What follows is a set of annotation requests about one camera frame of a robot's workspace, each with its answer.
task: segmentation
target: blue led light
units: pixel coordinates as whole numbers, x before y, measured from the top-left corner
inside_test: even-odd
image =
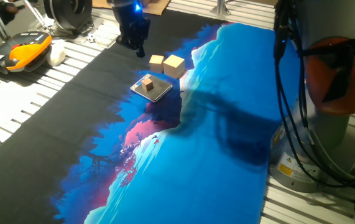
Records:
[[[140,10],[141,10],[140,5],[136,4],[136,12],[137,12],[137,11],[140,11]]]

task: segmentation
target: black mat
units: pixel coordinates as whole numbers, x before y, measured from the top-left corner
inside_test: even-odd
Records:
[[[174,11],[148,17],[145,58],[119,45],[104,50],[0,147],[0,223],[63,223],[54,219],[59,211],[50,198],[64,193],[60,182],[82,147],[94,148],[87,140],[99,136],[97,125],[123,121],[107,111],[124,100],[137,71],[149,70],[152,54],[173,52],[204,26],[223,23]]]

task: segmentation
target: wooden cube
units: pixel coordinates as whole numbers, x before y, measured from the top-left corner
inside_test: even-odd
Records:
[[[171,55],[164,61],[164,73],[173,78],[180,78],[185,71],[184,59]]]
[[[164,56],[153,55],[150,59],[150,70],[151,72],[162,73],[164,72]]]
[[[150,78],[146,78],[145,80],[142,80],[141,85],[145,91],[150,91],[154,88],[154,84],[152,83],[152,80]]]

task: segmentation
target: yellow warning label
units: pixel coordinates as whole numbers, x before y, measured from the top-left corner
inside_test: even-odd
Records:
[[[283,164],[279,164],[278,166],[278,170],[283,172],[284,174],[290,176],[290,174],[292,174],[292,169],[283,165]]]

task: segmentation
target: black cable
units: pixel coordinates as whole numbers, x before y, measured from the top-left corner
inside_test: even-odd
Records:
[[[290,118],[290,120],[292,121],[291,124],[293,126],[293,130],[295,132],[295,134],[297,135],[297,140],[298,140],[298,143],[299,145],[302,147],[303,151],[307,154],[308,157],[311,157],[309,156],[308,152],[304,149],[303,147],[303,144],[300,140],[300,137],[298,136],[298,133],[297,133],[297,129],[296,129],[296,125],[295,123],[293,122],[293,118],[292,118],[292,114],[290,112],[290,109],[288,107],[288,104],[287,104],[287,100],[286,100],[286,96],[285,96],[285,93],[284,93],[284,89],[281,88],[282,87],[282,83],[281,83],[281,79],[280,79],[280,73],[279,73],[279,61],[276,60],[275,61],[275,74],[276,74],[276,80],[277,80],[277,93],[278,93],[278,102],[279,102],[279,108],[280,108],[280,114],[281,114],[281,117],[282,117],[282,122],[284,124],[284,128],[285,128],[285,132],[286,132],[286,135],[287,135],[287,138],[288,138],[288,142],[289,142],[289,145],[292,149],[292,152],[293,152],[293,155],[297,161],[297,164],[299,165],[299,167],[302,169],[302,171],[307,175],[309,176],[309,178],[311,178],[312,180],[314,180],[315,182],[321,184],[321,185],[324,185],[324,186],[327,186],[327,187],[333,187],[333,188],[340,188],[340,187],[353,187],[355,186],[355,181],[352,181],[352,182],[343,182],[341,183],[341,185],[333,185],[333,184],[327,184],[325,182],[323,182],[322,180],[318,180],[317,178],[313,177],[310,173],[307,172],[307,170],[303,167],[303,164],[301,163],[301,161],[299,160],[298,156],[297,156],[297,152],[294,148],[294,145],[293,145],[293,142],[292,142],[292,138],[290,136],[290,131],[289,131],[289,128],[288,128],[288,124],[286,122],[286,119],[285,119],[285,116],[284,116],[284,109],[282,107],[282,100],[281,100],[281,96],[282,98],[284,99],[284,103],[285,103],[285,107],[287,109],[287,113],[288,113],[288,116]]]
[[[279,2],[279,5],[276,9],[276,11],[279,12],[279,16],[276,16],[276,19],[279,21],[279,26],[275,26],[275,30],[276,30],[276,41],[275,41],[275,47],[274,47],[274,57],[276,59],[276,66],[278,67],[278,70],[276,72],[276,76],[277,77],[277,88],[279,89],[279,92],[282,94],[283,98],[284,98],[284,103],[285,103],[285,107],[288,110],[288,112],[290,112],[289,110],[289,105],[287,103],[286,100],[286,96],[284,93],[284,89],[282,86],[282,82],[280,81],[280,74],[279,74],[279,60],[282,58],[282,56],[284,55],[285,52],[285,48],[286,48],[286,41],[287,41],[287,37],[288,37],[288,33],[286,32],[286,26],[289,22],[289,12],[290,15],[292,17],[292,15],[295,15],[295,13],[293,11],[289,11],[287,9],[291,9],[291,7],[287,7],[287,4],[291,4],[292,2],[288,2],[288,1],[281,1]],[[291,18],[291,24],[293,25],[293,29],[294,29],[294,35],[296,35],[298,38],[298,51],[299,53],[301,52],[302,49],[302,43],[300,42],[300,37],[298,36],[298,31],[297,31],[297,24],[296,24],[297,20],[296,17],[293,16],[293,18]],[[303,122],[304,126],[307,126],[307,115],[306,117],[304,117],[303,114],[303,97],[305,98],[305,87],[304,87],[304,63],[303,63],[303,59],[301,57],[301,68],[300,68],[300,73],[301,73],[301,82],[300,82],[300,92],[299,92],[299,104],[300,104],[300,115],[301,115],[301,119]],[[307,150],[304,148],[300,137],[298,136],[298,132],[297,132],[297,128],[295,126],[295,123],[293,121],[292,115],[290,115],[290,120],[292,121],[292,126],[293,126],[293,130],[295,131],[296,137],[298,139],[298,143],[300,145],[300,147],[302,148],[302,150],[305,152],[305,154],[309,157],[309,159],[312,161],[312,163],[316,164],[316,166],[318,166],[322,171],[324,171],[325,173],[327,173],[330,177],[332,177],[334,180],[338,181],[338,182],[355,182],[355,179],[347,179],[345,177],[341,177],[339,176],[339,174],[336,174],[327,164],[325,164],[321,158],[321,156],[318,154],[318,151],[316,151],[312,145],[310,145],[315,153],[315,156],[317,157],[317,159],[321,162],[321,164],[319,164],[315,159],[313,159],[311,157],[311,155],[307,152]]]
[[[290,136],[289,136],[290,132],[288,131],[288,127],[286,125],[284,111],[283,111],[283,108],[282,108],[282,102],[281,102],[281,99],[280,99],[281,95],[284,98],[285,107],[286,107],[286,109],[288,111],[288,115],[289,115],[291,121],[293,121],[293,118],[292,118],[292,115],[290,114],[290,108],[289,108],[289,106],[287,104],[286,96],[285,96],[285,93],[284,93],[282,82],[280,81],[280,74],[279,74],[279,60],[280,60],[280,58],[282,58],[282,56],[284,54],[284,51],[285,51],[285,48],[286,48],[286,46],[284,44],[282,44],[282,43],[286,43],[286,39],[287,39],[287,35],[285,35],[286,33],[285,33],[285,29],[284,29],[284,27],[286,27],[286,25],[288,24],[288,22],[286,20],[286,16],[287,15],[284,14],[284,13],[287,12],[285,10],[286,9],[286,3],[287,3],[286,1],[279,2],[279,4],[276,7],[276,10],[275,10],[277,12],[277,16],[275,17],[276,23],[274,25],[274,29],[275,29],[275,32],[276,32],[276,41],[275,41],[274,50],[275,51],[279,50],[280,52],[274,52],[274,57],[276,59],[276,63],[275,63],[276,64],[276,77],[277,77],[276,80],[277,80],[277,89],[278,89],[278,94],[279,94],[278,95],[278,99],[279,99],[279,103],[280,103],[281,117],[283,119],[283,122],[285,123],[284,126],[285,126],[285,131],[287,132],[288,139],[290,139]],[[290,3],[291,3],[290,8],[292,9],[292,11],[290,12],[290,18],[291,18],[291,22],[292,22],[292,25],[293,25],[293,32],[294,32],[295,36],[297,36],[298,54],[299,54],[299,56],[301,58],[300,73],[301,73],[301,75],[303,77],[304,64],[303,64],[303,54],[301,54],[302,45],[301,45],[301,42],[300,42],[300,36],[298,35],[297,20],[296,20],[296,17],[295,17],[295,12],[293,10],[293,2],[290,2]],[[301,98],[299,100],[300,100],[300,110],[302,111],[301,112],[301,118],[307,120],[307,116],[304,116],[304,114],[303,114],[303,110],[304,110],[305,114],[307,115],[307,108],[306,108],[307,103],[301,102],[302,100],[305,100],[305,84],[304,84],[304,79],[303,78],[301,78],[300,84],[301,84],[301,87],[300,87],[299,95],[300,95]],[[297,136],[297,140],[298,140],[298,143],[299,143],[300,147],[305,152],[305,154],[309,157],[309,159],[314,164],[316,164],[316,166],[318,166],[324,173],[326,173],[331,178],[333,178],[334,180],[336,180],[337,182],[342,184],[342,185],[327,185],[327,186],[329,186],[329,187],[347,187],[347,186],[355,185],[355,179],[347,179],[346,177],[341,177],[339,174],[335,173],[327,164],[324,163],[323,159],[318,154],[318,151],[316,149],[314,149],[312,145],[310,145],[313,148],[313,152],[315,153],[316,157],[321,162],[321,164],[318,164],[309,155],[307,150],[303,147],[303,144],[302,144],[302,142],[300,140],[300,137],[298,136],[297,128],[296,128],[296,125],[295,125],[294,121],[292,122],[292,126],[293,126],[293,130],[295,131],[295,134]],[[293,147],[293,143],[291,144],[291,148],[292,148],[293,153],[295,154],[296,151],[295,151],[295,149]],[[303,169],[303,171],[305,173],[307,173],[307,175],[310,175],[306,170]],[[326,185],[322,181],[317,181],[317,182],[319,182],[320,184]]]

